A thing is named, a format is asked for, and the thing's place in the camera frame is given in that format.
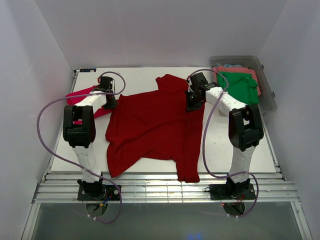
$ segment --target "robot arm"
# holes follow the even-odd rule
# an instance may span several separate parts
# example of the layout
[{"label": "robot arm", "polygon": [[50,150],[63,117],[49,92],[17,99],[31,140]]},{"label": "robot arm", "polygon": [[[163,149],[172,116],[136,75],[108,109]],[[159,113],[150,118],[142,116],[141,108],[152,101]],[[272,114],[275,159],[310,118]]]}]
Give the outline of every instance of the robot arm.
[{"label": "robot arm", "polygon": [[[101,76],[100,83],[91,93],[113,93],[113,78]],[[64,107],[63,138],[74,150],[79,164],[97,175],[102,175],[96,163],[93,142],[96,138],[94,114],[98,109],[113,109],[117,101],[114,95],[90,95],[76,105]],[[82,170],[82,180],[77,181],[86,194],[96,198],[103,194],[102,180]]]},{"label": "robot arm", "polygon": [[[204,102],[214,105],[223,89],[217,83],[208,83],[203,73],[190,77],[192,92],[186,92],[187,111],[200,108]],[[229,94],[223,94],[217,108],[229,117],[228,136],[233,145],[232,164],[229,174],[249,172],[252,155],[260,139],[264,137],[259,108],[256,104],[246,105]],[[231,193],[248,189],[248,174],[227,178]]]}]

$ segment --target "white enclosure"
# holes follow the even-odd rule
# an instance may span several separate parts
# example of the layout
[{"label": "white enclosure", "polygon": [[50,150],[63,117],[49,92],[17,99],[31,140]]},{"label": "white enclosure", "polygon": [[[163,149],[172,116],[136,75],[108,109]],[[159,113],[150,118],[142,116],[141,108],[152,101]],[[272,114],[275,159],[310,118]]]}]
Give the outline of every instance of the white enclosure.
[{"label": "white enclosure", "polygon": [[[20,239],[50,160],[39,110],[70,92],[86,67],[209,67],[211,56],[252,55],[277,110],[264,116],[284,176],[320,238],[318,0],[3,0],[0,2],[0,238]],[[41,120],[54,148],[63,106]]]}]

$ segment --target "red shirt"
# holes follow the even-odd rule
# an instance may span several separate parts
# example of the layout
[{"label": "red shirt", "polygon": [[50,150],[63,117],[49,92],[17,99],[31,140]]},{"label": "red shirt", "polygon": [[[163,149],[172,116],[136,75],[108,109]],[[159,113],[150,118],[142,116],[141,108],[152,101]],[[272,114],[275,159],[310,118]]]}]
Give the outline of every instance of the red shirt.
[{"label": "red shirt", "polygon": [[172,159],[179,181],[199,182],[205,107],[186,112],[184,79],[167,74],[156,82],[156,91],[121,95],[112,110],[105,133],[110,142],[106,154],[110,175],[120,175],[140,158]]}]

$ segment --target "green shirt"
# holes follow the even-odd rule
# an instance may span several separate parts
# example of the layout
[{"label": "green shirt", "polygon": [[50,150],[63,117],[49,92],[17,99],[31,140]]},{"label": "green shirt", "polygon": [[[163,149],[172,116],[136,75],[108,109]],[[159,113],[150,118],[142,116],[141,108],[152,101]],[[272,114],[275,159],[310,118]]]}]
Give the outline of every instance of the green shirt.
[{"label": "green shirt", "polygon": [[[258,104],[258,91],[257,82],[252,78],[250,73],[240,73],[240,72],[225,72],[220,71],[223,76],[228,80],[229,87],[227,92],[237,99],[238,101],[250,104]],[[227,83],[219,74],[217,76],[217,82],[222,87],[225,88]]]}]

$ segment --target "white table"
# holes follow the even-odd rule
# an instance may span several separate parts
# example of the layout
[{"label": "white table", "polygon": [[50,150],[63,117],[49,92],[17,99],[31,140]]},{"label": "white table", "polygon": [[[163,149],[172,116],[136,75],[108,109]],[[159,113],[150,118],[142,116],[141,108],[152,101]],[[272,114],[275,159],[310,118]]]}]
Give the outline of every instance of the white table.
[{"label": "white table", "polygon": [[[114,71],[121,74],[126,81],[126,88],[123,95],[133,95],[143,92],[150,92],[158,89],[156,78],[171,74],[180,78],[187,78],[199,67],[131,67],[131,68],[97,68],[96,72],[80,72],[78,74],[74,92],[92,87],[97,84],[98,76],[106,71]],[[210,72],[204,72],[205,77],[210,81]],[[116,92],[123,87],[119,77],[110,74],[116,81]],[[205,104],[203,125],[205,125],[212,105]],[[97,164],[102,172],[109,172],[107,165],[107,148],[109,143],[106,141],[105,133],[110,121],[107,114],[95,119],[96,137],[94,141],[94,152]],[[76,154],[64,141],[62,134],[59,136],[56,153],[74,162],[78,162]],[[228,137],[228,118],[220,116],[216,110],[211,118],[206,139],[206,159],[207,165],[212,172],[227,173],[231,167],[233,146]],[[51,171],[56,173],[80,172],[80,168],[64,162],[55,157],[51,166]],[[141,158],[126,173],[176,173],[176,163],[173,160],[157,160]],[[206,173],[203,163],[202,152],[198,160],[198,172]],[[252,156],[250,172],[253,173],[275,173],[274,161],[270,150],[266,134],[256,147]]]}]

